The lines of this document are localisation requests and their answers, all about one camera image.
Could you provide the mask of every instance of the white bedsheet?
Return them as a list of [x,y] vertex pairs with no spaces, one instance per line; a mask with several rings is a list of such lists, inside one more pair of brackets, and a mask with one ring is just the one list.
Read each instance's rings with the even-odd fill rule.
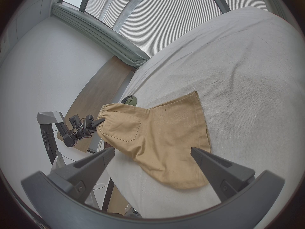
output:
[[[193,90],[199,93],[212,153],[270,170],[285,186],[267,216],[286,204],[304,172],[305,45],[286,21],[246,7],[194,28],[140,67],[123,97],[151,108]],[[210,185],[175,190],[147,175],[116,150],[107,172],[146,218],[197,212],[220,203]]]

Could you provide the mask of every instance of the green curtain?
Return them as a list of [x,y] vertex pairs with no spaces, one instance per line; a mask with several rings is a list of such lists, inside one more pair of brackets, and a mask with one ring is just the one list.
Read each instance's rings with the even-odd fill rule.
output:
[[138,68],[149,59],[149,56],[135,44],[91,15],[60,3],[52,5],[51,14],[79,29],[128,65]]

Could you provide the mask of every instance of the curtain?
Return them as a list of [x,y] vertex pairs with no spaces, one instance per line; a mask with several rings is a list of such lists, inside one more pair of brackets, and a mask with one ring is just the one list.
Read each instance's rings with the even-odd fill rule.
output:
[[149,56],[135,44],[89,14],[60,3],[52,5],[51,14],[79,29],[128,65],[138,68],[149,59]]

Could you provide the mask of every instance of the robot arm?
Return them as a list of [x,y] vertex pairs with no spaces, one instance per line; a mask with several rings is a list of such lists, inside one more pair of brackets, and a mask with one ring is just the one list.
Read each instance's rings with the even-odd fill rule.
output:
[[105,119],[103,118],[94,121],[93,116],[89,114],[82,122],[82,119],[80,119],[76,114],[69,118],[69,121],[73,126],[73,129],[69,130],[61,112],[38,112],[37,121],[40,125],[44,146],[51,163],[53,164],[56,157],[56,150],[58,150],[55,142],[52,123],[54,123],[58,128],[60,135],[63,137],[65,145],[67,147],[73,147],[77,144],[78,140],[92,137],[92,133],[96,132],[96,127],[104,120]]

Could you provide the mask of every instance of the back pocket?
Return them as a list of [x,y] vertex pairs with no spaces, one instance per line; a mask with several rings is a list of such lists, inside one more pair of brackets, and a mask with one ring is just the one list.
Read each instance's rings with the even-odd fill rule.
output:
[[104,121],[102,133],[129,142],[135,139],[140,124],[137,116],[112,112]]

